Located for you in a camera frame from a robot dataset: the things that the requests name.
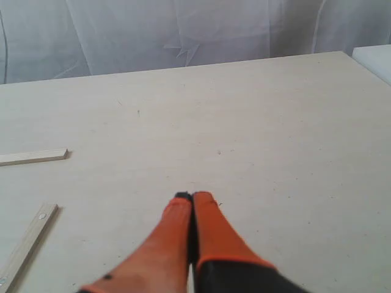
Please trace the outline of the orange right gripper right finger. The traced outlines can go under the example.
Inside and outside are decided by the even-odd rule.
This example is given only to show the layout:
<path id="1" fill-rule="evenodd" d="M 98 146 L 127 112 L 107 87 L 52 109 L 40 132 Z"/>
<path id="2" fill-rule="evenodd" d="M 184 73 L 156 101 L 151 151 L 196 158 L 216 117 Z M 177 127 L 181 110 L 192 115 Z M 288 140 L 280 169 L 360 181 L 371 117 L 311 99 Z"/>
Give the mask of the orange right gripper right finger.
<path id="1" fill-rule="evenodd" d="M 250 249 L 211 193 L 192 197 L 199 253 L 196 292 L 306 292 Z"/>

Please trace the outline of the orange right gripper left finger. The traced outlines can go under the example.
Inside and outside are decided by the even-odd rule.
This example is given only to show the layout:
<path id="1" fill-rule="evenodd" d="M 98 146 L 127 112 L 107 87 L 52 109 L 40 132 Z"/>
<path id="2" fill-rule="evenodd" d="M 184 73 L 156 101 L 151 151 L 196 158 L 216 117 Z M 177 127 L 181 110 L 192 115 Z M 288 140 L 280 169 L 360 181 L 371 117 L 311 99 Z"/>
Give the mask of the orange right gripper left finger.
<path id="1" fill-rule="evenodd" d="M 80 292 L 186 292 L 191 196 L 178 192 L 144 242 L 111 271 Z"/>

